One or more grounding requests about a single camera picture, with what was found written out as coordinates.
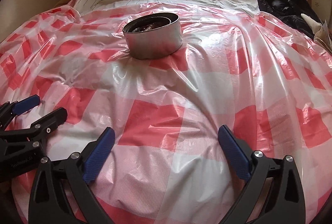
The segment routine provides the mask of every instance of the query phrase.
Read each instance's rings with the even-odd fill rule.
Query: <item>black clamp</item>
[[[68,181],[88,224],[114,224],[88,186],[98,176],[114,143],[114,130],[108,127],[82,153],[74,152],[58,161],[42,158],[31,189],[29,224],[85,223],[75,217],[62,186],[63,179]]]
[[[305,203],[301,179],[292,156],[267,158],[233,136],[223,125],[218,141],[237,176],[246,184],[219,224],[305,224]],[[263,189],[266,178],[273,178],[259,216],[247,222]]]
[[[252,151],[248,144],[233,136],[223,125],[218,141],[227,160],[246,184],[219,224],[305,224],[305,203],[300,176],[292,156],[267,158]],[[115,134],[106,128],[82,153],[66,160],[41,159],[29,202],[29,224],[83,224],[67,200],[61,180],[69,182],[73,195],[88,224],[114,224],[89,189],[99,174],[115,142]],[[263,189],[266,178],[273,178],[259,216],[247,222]]]
[[[0,106],[0,183],[37,168],[45,156],[46,137],[67,119],[66,109],[59,108],[32,123],[29,129],[5,131],[14,117],[39,103],[39,96],[33,95]]]

